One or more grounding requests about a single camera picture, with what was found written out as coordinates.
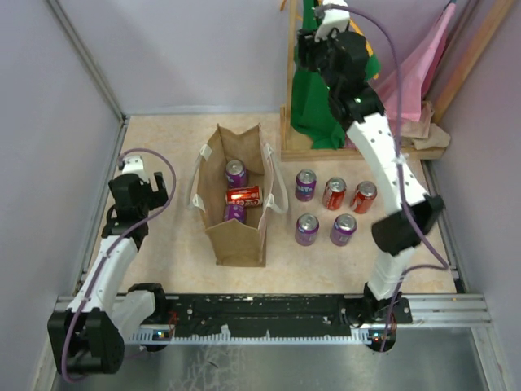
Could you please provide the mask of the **tan canvas tote bag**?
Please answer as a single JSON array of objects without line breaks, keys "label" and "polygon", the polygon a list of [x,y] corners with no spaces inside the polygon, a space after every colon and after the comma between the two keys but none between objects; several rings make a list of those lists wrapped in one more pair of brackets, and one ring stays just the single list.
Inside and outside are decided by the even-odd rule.
[{"label": "tan canvas tote bag", "polygon": [[[235,219],[223,221],[225,194],[232,189],[225,176],[230,160],[241,160],[246,166],[246,187],[258,185],[262,189],[263,203],[245,208],[245,224]],[[199,210],[218,265],[265,266],[269,216],[287,213],[288,194],[275,150],[264,140],[260,125],[241,134],[217,126],[199,149],[186,190],[186,206]]]}]

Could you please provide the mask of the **red coke can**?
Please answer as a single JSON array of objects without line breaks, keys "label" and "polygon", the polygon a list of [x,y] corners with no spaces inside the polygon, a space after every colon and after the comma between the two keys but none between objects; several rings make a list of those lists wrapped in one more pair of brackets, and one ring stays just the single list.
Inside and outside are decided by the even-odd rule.
[{"label": "red coke can", "polygon": [[342,206],[346,194],[346,183],[340,177],[330,178],[325,185],[322,197],[323,206],[328,210],[337,210]]}]

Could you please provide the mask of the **red cola can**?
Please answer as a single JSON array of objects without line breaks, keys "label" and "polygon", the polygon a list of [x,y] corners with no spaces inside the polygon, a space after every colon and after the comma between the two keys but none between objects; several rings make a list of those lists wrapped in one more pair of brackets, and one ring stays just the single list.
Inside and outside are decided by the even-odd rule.
[{"label": "red cola can", "polygon": [[378,194],[377,187],[371,181],[360,182],[353,194],[350,207],[353,212],[364,214],[369,211]]}]

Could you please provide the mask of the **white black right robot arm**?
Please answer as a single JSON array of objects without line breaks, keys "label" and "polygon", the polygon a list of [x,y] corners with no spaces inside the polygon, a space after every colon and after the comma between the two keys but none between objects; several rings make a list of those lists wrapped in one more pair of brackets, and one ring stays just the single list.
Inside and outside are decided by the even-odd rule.
[{"label": "white black right robot arm", "polygon": [[332,29],[319,37],[315,30],[301,29],[296,46],[298,66],[325,82],[331,115],[369,165],[387,214],[371,227],[379,252],[364,287],[360,314],[366,322],[379,323],[392,313],[402,273],[444,202],[429,195],[405,159],[396,155],[396,136],[382,102],[366,81],[365,38],[348,30]]}]

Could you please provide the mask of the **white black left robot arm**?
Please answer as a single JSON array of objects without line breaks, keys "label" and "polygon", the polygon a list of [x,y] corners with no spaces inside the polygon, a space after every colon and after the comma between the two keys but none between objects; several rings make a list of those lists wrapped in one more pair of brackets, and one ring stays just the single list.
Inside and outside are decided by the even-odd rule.
[{"label": "white black left robot arm", "polygon": [[162,173],[154,179],[156,188],[136,173],[109,181],[114,204],[94,266],[67,308],[54,310],[47,321],[56,369],[68,382],[116,373],[132,334],[146,321],[160,323],[168,317],[169,303],[158,283],[135,284],[115,304],[124,274],[148,235],[148,222],[166,209],[174,193]]}]

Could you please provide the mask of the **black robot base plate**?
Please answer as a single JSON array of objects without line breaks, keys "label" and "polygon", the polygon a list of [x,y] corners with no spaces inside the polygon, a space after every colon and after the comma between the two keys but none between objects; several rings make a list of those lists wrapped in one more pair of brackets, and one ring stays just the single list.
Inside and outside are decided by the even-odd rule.
[{"label": "black robot base plate", "polygon": [[369,293],[349,294],[180,294],[167,295],[144,326],[165,326],[177,338],[350,336],[353,328],[412,323],[409,301],[378,301]]}]

